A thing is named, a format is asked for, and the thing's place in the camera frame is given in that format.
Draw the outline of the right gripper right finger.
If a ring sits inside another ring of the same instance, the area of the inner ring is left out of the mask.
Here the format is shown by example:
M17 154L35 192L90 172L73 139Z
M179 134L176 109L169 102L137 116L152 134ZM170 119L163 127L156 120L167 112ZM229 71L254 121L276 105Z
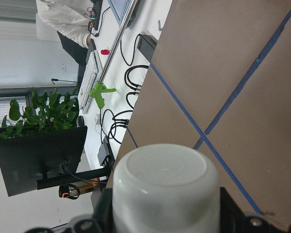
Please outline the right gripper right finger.
M220 232L241 233L245 214L227 192L220 187Z

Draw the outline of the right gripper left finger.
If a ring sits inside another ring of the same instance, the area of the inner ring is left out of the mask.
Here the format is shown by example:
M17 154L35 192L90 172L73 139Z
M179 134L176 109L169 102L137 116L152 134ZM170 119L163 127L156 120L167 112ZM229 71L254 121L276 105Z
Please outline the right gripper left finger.
M93 219L98 223L103 233L113 232L113 189L105 188L97 202Z

